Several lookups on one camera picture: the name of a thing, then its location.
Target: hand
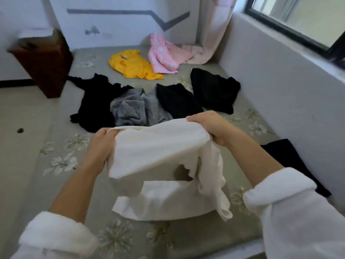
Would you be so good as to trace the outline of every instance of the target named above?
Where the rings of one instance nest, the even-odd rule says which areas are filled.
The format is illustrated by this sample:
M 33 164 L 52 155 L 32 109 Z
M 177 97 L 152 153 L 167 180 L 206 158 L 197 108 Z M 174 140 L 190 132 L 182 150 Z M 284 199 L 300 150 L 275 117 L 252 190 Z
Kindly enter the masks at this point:
M 82 167 L 88 172 L 98 175 L 104 168 L 105 161 L 115 144 L 115 136 L 118 130 L 101 128 L 92 137 L 86 152 Z
M 225 146 L 231 130 L 235 129 L 215 111 L 187 116 L 187 121 L 200 123 L 213 136 L 213 141 L 221 146 Z

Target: white sleeve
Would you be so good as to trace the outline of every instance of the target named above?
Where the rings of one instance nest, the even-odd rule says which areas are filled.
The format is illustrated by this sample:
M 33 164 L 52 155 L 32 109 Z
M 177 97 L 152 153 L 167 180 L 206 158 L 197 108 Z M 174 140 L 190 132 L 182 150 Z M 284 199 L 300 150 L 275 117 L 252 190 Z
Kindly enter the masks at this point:
M 82 223 L 41 212 L 28 223 L 19 244 L 12 259 L 75 259 L 89 257 L 97 248 L 98 241 Z
M 345 258 L 345 218 L 315 189 L 311 179 L 284 168 L 244 194 L 261 217 L 268 259 Z

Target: sleeve cuff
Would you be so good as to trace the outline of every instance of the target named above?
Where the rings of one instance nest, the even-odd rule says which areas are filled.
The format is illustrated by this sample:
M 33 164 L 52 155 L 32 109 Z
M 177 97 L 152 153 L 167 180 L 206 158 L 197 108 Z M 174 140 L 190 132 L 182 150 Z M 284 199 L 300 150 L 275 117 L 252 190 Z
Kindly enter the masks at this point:
M 50 212 L 41 212 L 28 223 L 19 244 L 85 257 L 98 247 L 97 237 L 82 223 Z
M 301 172 L 288 167 L 270 174 L 254 189 L 245 192 L 243 200 L 251 212 L 260 215 L 267 205 L 308 189 L 315 190 L 316 183 Z

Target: yellow shirt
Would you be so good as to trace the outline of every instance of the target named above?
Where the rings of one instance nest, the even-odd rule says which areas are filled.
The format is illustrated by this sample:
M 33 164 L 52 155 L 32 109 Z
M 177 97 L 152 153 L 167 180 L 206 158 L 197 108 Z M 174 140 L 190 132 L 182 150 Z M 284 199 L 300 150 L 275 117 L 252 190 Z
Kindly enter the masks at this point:
M 164 79 L 164 75 L 153 72 L 150 63 L 141 57 L 139 53 L 139 50 L 125 50 L 114 54 L 108 61 L 109 65 L 126 78 Z

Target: window frame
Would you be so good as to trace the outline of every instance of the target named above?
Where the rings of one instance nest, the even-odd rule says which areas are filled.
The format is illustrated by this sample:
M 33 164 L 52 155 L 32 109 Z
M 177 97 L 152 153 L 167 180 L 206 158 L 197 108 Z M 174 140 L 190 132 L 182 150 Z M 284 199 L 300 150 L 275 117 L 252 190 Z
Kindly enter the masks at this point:
M 343 34 L 334 42 L 334 44 L 331 47 L 327 47 L 326 45 L 297 32 L 274 18 L 253 9 L 252 6 L 254 2 L 255 0 L 247 0 L 244 13 L 345 69 L 345 29 Z

